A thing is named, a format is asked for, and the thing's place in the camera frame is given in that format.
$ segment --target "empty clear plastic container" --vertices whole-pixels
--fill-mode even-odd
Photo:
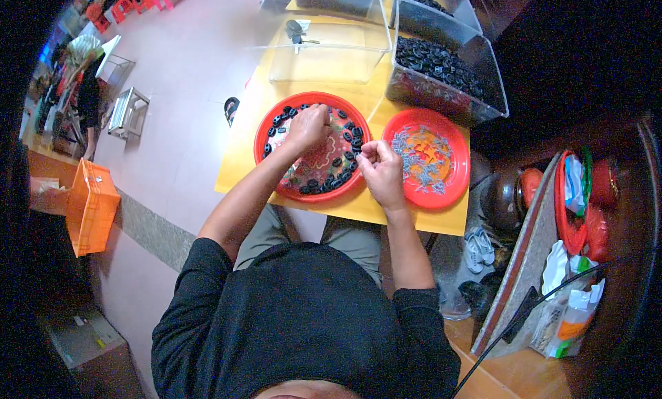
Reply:
[[[290,20],[305,32],[301,44]],[[263,0],[257,37],[256,48],[273,49],[270,82],[364,84],[392,47],[381,0]]]
[[[395,4],[397,0],[393,0],[393,8],[391,11],[391,27],[394,26],[395,24],[395,10],[397,4]],[[435,10],[432,7],[428,7],[424,4],[420,4],[419,2],[413,1],[413,0],[408,0],[409,2],[412,3],[412,6],[420,6],[424,7],[428,10],[431,10],[435,13],[439,13],[439,10]],[[435,0],[436,2],[439,3],[446,11],[448,11],[451,15],[444,14],[442,13],[444,18],[451,19],[451,22],[445,22],[444,26],[452,33],[453,35],[458,37],[458,41],[461,41],[462,43],[466,43],[469,39],[472,39],[474,36],[482,36],[483,35],[483,29],[481,28],[481,23],[478,21],[478,18],[476,17],[476,13],[473,10],[473,6],[471,6],[471,3],[469,0]],[[401,9],[409,9],[409,6],[407,7],[401,7]],[[433,23],[430,22],[439,22],[437,16],[424,16],[421,17],[421,20],[423,22],[429,23],[428,25],[434,26]],[[467,29],[466,27],[461,27],[460,24],[464,24],[469,27]]]
[[[409,0],[396,2],[396,39],[391,58],[393,72],[385,97],[396,102],[435,110],[467,127],[498,117],[508,117],[510,113],[506,93],[490,42],[483,36],[474,36],[463,42],[461,36],[464,35],[464,31],[456,33],[454,27],[456,23],[441,12],[436,10],[430,12],[418,5]],[[419,22],[413,21],[422,14],[436,16],[429,22],[433,23],[434,27],[420,27]],[[476,74],[484,90],[484,100],[398,64],[397,41],[402,37],[418,37],[442,44],[454,51]]]

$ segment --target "bunch of keys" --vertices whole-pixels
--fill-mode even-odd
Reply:
[[[292,39],[292,44],[302,44],[302,43],[312,43],[312,44],[319,44],[320,42],[314,39],[311,40],[304,40],[301,38],[301,36],[305,36],[306,33],[303,32],[303,29],[301,28],[301,24],[294,20],[288,20],[285,23],[285,26],[287,27],[286,32],[287,32],[287,37]]]

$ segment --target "container filled with black parts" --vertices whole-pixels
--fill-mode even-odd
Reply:
[[[382,0],[263,0],[258,23],[269,82],[365,84],[393,47]]]
[[[397,0],[393,0],[393,7],[391,9],[391,27],[395,26],[395,17]],[[414,30],[417,27],[419,31],[425,32],[425,28],[438,29],[443,27],[449,34],[455,36],[462,44],[465,44],[469,39],[474,36],[482,36],[483,28],[481,23],[476,17],[473,6],[469,0],[408,0],[411,5],[401,6],[400,9],[404,12],[401,13],[401,21],[411,21],[411,24],[404,24],[408,30]],[[441,21],[439,16],[426,15],[426,10],[420,8],[427,8],[433,12],[441,12],[446,20]],[[417,35],[424,38],[424,35],[418,33]]]
[[[409,0],[395,2],[393,71],[385,97],[435,110],[471,127],[508,117],[506,93],[492,45],[483,36],[464,41],[469,27]],[[421,28],[421,18],[435,16]]]

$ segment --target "gray floor strip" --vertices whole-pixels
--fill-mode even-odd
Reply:
[[[180,272],[195,235],[147,209],[117,188],[122,197],[114,222],[154,257]]]

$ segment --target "gray pants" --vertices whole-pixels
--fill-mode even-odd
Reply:
[[[328,217],[320,243],[343,252],[375,280],[381,288],[379,274],[379,232],[381,226],[374,223]],[[253,260],[266,249],[289,243],[290,239],[273,206],[267,204],[255,226],[244,239],[234,270],[248,268]]]

